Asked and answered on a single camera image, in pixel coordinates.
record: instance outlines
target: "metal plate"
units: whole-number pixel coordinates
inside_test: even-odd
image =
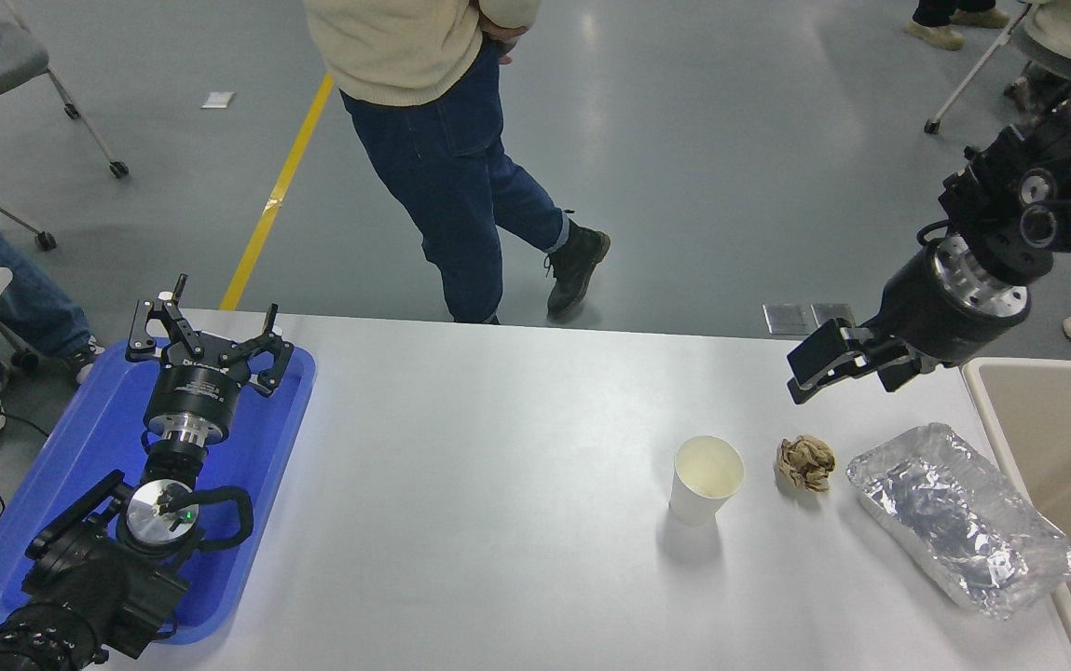
[[[816,324],[815,327],[836,317],[845,319],[850,323],[858,323],[854,320],[850,306],[847,306],[845,303],[813,303],[812,314],[813,323]]]
[[[795,303],[776,303],[772,306],[763,303],[766,330],[775,336],[806,336],[813,326],[804,315],[804,306]]]

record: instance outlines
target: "aluminum foil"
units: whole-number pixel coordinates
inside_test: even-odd
[[[1007,620],[1071,579],[1071,543],[944,424],[845,469],[863,507],[959,606]]]

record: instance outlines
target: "white paper cup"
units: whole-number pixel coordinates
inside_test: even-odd
[[[673,514],[689,527],[700,527],[713,519],[728,498],[743,485],[746,467],[743,458],[721,438],[689,438],[676,451]]]

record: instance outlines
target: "yellow floor line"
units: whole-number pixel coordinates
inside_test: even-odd
[[[278,209],[283,208],[283,200],[287,197],[287,188],[291,187],[291,180],[296,177],[296,169],[299,162],[304,157],[307,143],[315,131],[315,124],[319,123],[320,115],[323,112],[323,105],[327,103],[329,94],[332,92],[332,77],[323,76],[319,83],[319,89],[315,91],[313,105],[307,110],[307,118],[299,128],[296,136],[296,143],[291,146],[291,152],[287,154],[287,162],[283,164],[283,171],[278,173],[278,180],[274,183],[274,188],[270,190],[270,199],[262,209],[262,217],[258,218],[257,227],[253,237],[248,239],[245,246],[245,254],[241,255],[241,262],[237,263],[237,272],[233,278],[228,281],[228,290],[225,298],[220,302],[220,309],[237,309],[237,303],[241,302],[241,294],[245,292],[245,285],[248,284],[250,275],[254,273],[258,256],[262,254],[262,246],[266,245],[267,238],[270,238],[270,229],[274,227],[274,219],[278,216]]]

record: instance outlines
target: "caster wheel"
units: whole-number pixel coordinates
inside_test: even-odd
[[[10,362],[17,366],[17,368],[25,370],[25,372],[37,370],[37,355],[31,351],[14,352],[14,355],[10,357]]]

